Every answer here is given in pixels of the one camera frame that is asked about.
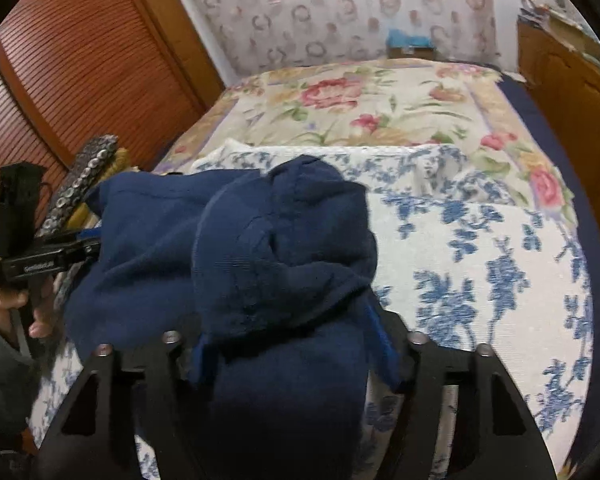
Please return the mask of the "dark grey sleeve forearm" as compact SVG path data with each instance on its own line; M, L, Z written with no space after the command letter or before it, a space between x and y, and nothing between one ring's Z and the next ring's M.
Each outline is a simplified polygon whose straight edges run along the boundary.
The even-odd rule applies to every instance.
M27 426L40 386L38 363L0 335L0 432L21 432Z

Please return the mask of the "left hand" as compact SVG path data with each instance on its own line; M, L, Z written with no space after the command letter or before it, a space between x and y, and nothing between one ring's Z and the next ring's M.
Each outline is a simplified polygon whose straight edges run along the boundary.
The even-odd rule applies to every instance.
M24 310L28 334L33 339L42 339L53 333L55 289L54 280L48 276L44 281L33 283L33 298L28 290L0 288L0 334L11 344L17 343L15 312Z

